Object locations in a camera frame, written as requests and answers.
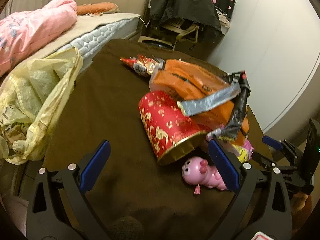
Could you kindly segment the orange pillow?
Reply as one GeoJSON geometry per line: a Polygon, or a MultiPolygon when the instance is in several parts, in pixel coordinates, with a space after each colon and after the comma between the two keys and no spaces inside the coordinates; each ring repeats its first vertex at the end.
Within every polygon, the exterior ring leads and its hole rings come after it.
{"type": "Polygon", "coordinates": [[[77,15],[101,15],[119,12],[116,4],[110,2],[84,4],[77,6],[77,15]]]}

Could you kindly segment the black round stool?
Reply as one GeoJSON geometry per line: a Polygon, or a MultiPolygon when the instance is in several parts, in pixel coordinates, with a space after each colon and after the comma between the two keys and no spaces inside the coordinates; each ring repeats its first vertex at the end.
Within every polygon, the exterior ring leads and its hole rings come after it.
{"type": "Polygon", "coordinates": [[[154,46],[154,47],[173,50],[173,46],[172,45],[166,44],[166,43],[164,43],[162,41],[158,41],[158,40],[143,40],[142,42],[144,44],[149,44],[149,45],[154,46]]]}

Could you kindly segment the black silver torn wrapper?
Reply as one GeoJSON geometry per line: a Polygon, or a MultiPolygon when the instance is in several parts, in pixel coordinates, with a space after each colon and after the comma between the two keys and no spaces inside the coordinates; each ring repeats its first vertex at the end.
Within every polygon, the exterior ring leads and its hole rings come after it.
{"type": "Polygon", "coordinates": [[[179,101],[177,106],[183,115],[188,117],[208,114],[222,107],[221,112],[226,118],[226,123],[208,132],[206,139],[210,141],[216,137],[241,146],[249,134],[249,128],[243,128],[243,123],[247,116],[247,98],[251,89],[244,70],[226,74],[223,79],[229,83],[228,87],[201,99],[179,101]]]}

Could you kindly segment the pink quilt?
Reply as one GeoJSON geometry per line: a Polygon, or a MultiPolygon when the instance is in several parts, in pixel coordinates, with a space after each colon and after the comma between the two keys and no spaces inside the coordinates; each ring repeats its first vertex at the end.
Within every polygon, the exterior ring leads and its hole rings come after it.
{"type": "Polygon", "coordinates": [[[1,75],[59,37],[77,22],[74,0],[52,0],[41,9],[1,20],[1,75]]]}

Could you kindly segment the orange snack bag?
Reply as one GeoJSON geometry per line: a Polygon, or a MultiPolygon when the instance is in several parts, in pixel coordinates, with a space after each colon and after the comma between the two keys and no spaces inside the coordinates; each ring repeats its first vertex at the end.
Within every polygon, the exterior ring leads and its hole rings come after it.
{"type": "MultiPolygon", "coordinates": [[[[195,100],[228,87],[229,83],[223,79],[223,76],[218,76],[196,64],[169,59],[165,61],[162,69],[153,72],[149,87],[151,90],[168,92],[177,102],[195,100]]],[[[221,109],[222,107],[218,107],[208,114],[203,113],[190,118],[210,132],[226,123],[221,109]]],[[[247,116],[243,128],[249,128],[247,116]]]]}

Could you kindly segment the white quilted mattress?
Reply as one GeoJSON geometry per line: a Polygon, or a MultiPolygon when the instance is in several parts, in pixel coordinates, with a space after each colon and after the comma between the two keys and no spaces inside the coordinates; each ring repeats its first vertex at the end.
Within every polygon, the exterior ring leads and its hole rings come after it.
{"type": "Polygon", "coordinates": [[[30,59],[42,59],[57,51],[75,47],[88,66],[101,48],[113,39],[131,39],[140,35],[143,20],[138,14],[112,13],[78,16],[77,22],[58,38],[35,52],[30,59]]]}

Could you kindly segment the office chair with dark cover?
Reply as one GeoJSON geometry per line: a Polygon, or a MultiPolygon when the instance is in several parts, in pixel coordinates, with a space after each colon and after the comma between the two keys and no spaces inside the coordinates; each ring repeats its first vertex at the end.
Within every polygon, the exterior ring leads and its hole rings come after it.
{"type": "Polygon", "coordinates": [[[212,0],[151,0],[149,34],[172,42],[216,43],[223,36],[212,0]]]}

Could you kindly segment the red cylindrical tin can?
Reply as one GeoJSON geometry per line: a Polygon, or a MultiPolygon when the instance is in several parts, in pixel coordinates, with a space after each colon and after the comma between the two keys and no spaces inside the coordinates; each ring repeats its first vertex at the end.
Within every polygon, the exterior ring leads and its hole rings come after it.
{"type": "Polygon", "coordinates": [[[206,130],[185,116],[176,100],[165,91],[145,94],[138,109],[158,165],[178,161],[205,140],[206,130]]]}

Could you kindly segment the red foil snack wrapper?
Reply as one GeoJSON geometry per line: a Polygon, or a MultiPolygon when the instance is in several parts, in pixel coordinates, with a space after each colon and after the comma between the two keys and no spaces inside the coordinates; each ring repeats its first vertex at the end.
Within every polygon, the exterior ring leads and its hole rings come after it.
{"type": "Polygon", "coordinates": [[[138,54],[137,57],[121,57],[120,61],[144,77],[151,76],[155,70],[162,69],[165,64],[165,61],[161,58],[146,57],[141,54],[138,54]]]}

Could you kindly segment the pink caterpillar toy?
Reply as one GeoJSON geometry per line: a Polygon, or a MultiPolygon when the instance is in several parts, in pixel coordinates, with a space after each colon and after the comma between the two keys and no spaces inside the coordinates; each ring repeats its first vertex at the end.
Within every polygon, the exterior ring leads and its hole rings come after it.
{"type": "Polygon", "coordinates": [[[209,189],[216,188],[220,191],[227,190],[222,177],[215,166],[210,166],[206,159],[192,157],[182,166],[182,178],[189,184],[194,185],[194,194],[199,195],[201,186],[209,189]]]}

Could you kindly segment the yellow plastic trash bag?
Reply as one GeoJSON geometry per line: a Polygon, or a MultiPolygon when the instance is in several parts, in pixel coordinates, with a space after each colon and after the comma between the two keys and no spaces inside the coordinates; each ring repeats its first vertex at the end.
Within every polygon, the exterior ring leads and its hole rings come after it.
{"type": "Polygon", "coordinates": [[[44,157],[83,65],[77,48],[19,64],[1,85],[1,158],[14,165],[44,157]]]}

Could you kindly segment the brown table cloth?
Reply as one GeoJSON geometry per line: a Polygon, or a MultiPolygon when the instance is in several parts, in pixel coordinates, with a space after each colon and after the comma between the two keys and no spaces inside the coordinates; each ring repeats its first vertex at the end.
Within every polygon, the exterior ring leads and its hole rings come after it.
{"type": "Polygon", "coordinates": [[[132,216],[143,225],[146,239],[205,239],[233,194],[204,188],[195,196],[181,178],[181,162],[157,164],[138,111],[149,82],[120,61],[139,54],[183,60],[223,75],[216,66],[178,51],[122,39],[107,42],[78,76],[43,165],[63,170],[108,140],[111,156],[86,194],[103,224],[132,216]]]}

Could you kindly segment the yellow noodle snack bag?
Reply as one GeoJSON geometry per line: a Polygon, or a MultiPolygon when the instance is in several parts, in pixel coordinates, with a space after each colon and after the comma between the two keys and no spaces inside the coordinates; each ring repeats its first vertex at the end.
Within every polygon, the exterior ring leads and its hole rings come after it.
{"type": "Polygon", "coordinates": [[[228,152],[232,152],[241,163],[249,161],[251,159],[254,147],[251,145],[248,139],[245,140],[242,146],[231,144],[230,142],[225,143],[225,149],[228,152]]]}

